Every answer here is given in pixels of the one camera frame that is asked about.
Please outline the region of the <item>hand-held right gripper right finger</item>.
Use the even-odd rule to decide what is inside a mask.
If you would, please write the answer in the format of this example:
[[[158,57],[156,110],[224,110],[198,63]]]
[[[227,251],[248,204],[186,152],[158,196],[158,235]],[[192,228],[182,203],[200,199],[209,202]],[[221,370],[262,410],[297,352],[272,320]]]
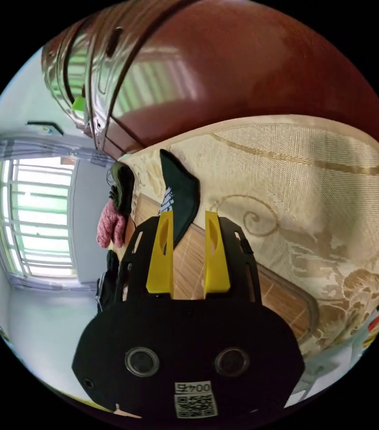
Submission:
[[[216,212],[205,212],[204,292],[227,293],[230,290],[224,242]]]

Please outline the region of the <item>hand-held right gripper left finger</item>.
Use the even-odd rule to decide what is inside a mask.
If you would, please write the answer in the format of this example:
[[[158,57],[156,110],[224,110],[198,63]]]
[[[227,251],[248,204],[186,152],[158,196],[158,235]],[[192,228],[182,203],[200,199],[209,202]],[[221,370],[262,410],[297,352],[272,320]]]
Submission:
[[[146,282],[150,294],[174,293],[174,218],[172,211],[159,214]]]

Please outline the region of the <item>person's right hand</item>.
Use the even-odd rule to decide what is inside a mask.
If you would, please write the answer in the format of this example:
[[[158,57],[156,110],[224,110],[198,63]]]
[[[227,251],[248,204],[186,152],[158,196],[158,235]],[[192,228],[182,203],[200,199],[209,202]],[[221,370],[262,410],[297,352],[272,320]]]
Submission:
[[[141,417],[141,416],[139,416],[139,415],[136,415],[136,414],[133,414],[133,413],[129,413],[129,412],[123,411],[123,410],[120,408],[120,405],[119,405],[119,404],[116,404],[116,410],[114,411],[114,414],[116,414],[116,415],[120,415],[120,416],[123,416],[123,417],[131,417],[131,418],[135,418],[135,419],[141,419],[141,418],[142,418],[142,417]]]

